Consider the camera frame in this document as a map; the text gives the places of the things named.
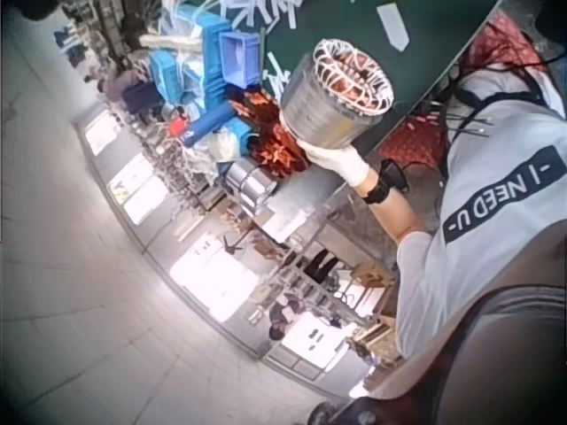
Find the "blue tube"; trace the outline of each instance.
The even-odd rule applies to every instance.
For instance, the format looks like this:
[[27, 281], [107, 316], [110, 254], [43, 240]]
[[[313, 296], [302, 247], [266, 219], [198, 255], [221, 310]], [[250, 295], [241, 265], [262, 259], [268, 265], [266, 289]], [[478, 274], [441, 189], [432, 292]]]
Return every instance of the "blue tube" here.
[[225, 122], [236, 115], [237, 112], [229, 102], [220, 104], [189, 124], [189, 127], [182, 134], [183, 144], [186, 148], [190, 148], [204, 136], [219, 129]]

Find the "green table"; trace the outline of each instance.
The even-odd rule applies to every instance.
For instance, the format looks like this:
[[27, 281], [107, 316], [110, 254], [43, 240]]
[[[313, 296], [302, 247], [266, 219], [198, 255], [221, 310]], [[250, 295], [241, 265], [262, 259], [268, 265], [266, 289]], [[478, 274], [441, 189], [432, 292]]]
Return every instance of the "green table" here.
[[[499, 0], [399, 0], [396, 4], [409, 34], [409, 45], [403, 52], [391, 46], [377, 13], [379, 5], [389, 3], [392, 1], [304, 0], [296, 9], [297, 29], [290, 29], [287, 15], [282, 14], [266, 42], [266, 52], [272, 51], [282, 69], [290, 71], [322, 38], [348, 41], [378, 61], [392, 82], [395, 103], [382, 121], [354, 141], [353, 146], [362, 155], [373, 151], [430, 91]], [[258, 12], [254, 22], [254, 29], [245, 21], [239, 28], [259, 31], [264, 24]], [[267, 60], [264, 67], [271, 69]], [[264, 214], [270, 217], [262, 216], [258, 222], [278, 242], [283, 241], [301, 224], [303, 216], [323, 204], [340, 185], [332, 173], [312, 166], [280, 184], [268, 204], [273, 214]]]

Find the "gloved hand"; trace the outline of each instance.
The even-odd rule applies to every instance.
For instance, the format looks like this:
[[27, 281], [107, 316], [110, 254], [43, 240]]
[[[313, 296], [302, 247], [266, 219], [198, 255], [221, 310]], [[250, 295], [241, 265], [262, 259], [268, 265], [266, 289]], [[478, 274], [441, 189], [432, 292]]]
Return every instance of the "gloved hand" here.
[[301, 140], [298, 140], [298, 145], [306, 152], [311, 162], [334, 171], [353, 188], [362, 184], [369, 174], [370, 166], [353, 146], [342, 149], [324, 149]]

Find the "wristwatch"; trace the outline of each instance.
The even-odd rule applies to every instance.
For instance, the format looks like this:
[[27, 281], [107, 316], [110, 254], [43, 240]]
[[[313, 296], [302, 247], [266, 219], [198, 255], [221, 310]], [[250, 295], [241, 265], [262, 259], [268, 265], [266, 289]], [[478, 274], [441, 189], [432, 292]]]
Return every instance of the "wristwatch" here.
[[380, 164], [380, 171], [378, 172], [378, 183], [371, 190], [364, 202], [367, 204], [381, 204], [390, 194], [390, 189], [394, 187], [400, 192], [408, 190], [408, 180], [401, 170], [400, 166], [391, 159], [384, 159]]

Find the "white glove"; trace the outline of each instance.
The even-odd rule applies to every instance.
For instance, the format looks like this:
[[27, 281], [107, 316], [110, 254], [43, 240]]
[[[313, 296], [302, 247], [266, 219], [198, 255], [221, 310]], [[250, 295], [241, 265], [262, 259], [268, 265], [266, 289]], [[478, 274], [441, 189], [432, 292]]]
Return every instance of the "white glove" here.
[[324, 149], [298, 140], [311, 162], [340, 175], [352, 188], [359, 186], [369, 174], [370, 166], [353, 146], [342, 149]]

